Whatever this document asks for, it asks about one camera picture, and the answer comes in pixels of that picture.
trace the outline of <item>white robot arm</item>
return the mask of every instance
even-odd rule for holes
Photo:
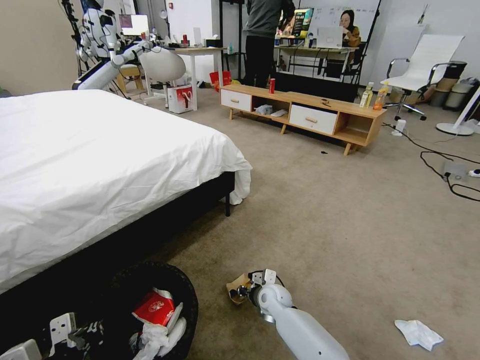
[[[292,296],[276,284],[275,271],[252,273],[250,288],[240,286],[240,296],[248,296],[262,317],[274,323],[278,334],[299,360],[349,360],[345,349],[309,313],[293,307]]]

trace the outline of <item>black pants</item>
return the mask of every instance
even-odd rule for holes
[[[246,37],[246,76],[245,85],[257,88],[267,87],[267,79],[272,70],[275,40],[271,37]]]

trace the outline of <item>red box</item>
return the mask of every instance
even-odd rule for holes
[[[174,313],[172,295],[165,290],[153,288],[137,306],[132,315],[143,323],[166,326]]]

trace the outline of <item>computer monitor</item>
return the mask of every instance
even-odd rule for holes
[[[123,35],[140,36],[149,32],[147,15],[120,15],[120,27]]]
[[[295,23],[293,24],[293,31],[291,33],[293,36],[297,38],[305,38],[307,36],[313,13],[313,8],[295,10]]]

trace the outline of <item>office chair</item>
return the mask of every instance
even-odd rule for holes
[[[156,46],[152,51],[144,52],[139,57],[141,67],[145,72],[146,90],[148,97],[143,104],[148,105],[150,100],[165,99],[165,107],[169,107],[167,83],[180,79],[186,71],[184,60],[173,51]],[[163,93],[152,89],[152,83],[163,83]]]
[[[384,107],[398,107],[395,120],[400,119],[400,110],[407,108],[408,112],[420,114],[420,120],[424,121],[427,116],[414,106],[406,103],[406,99],[412,92],[424,94],[430,85],[437,84],[444,76],[447,66],[454,65],[452,56],[463,40],[464,36],[451,35],[423,35],[418,42],[413,55],[410,58],[395,58],[390,62],[386,79],[381,84],[403,90],[400,102],[389,103]],[[390,77],[392,67],[398,60],[408,63],[408,69],[401,76]]]

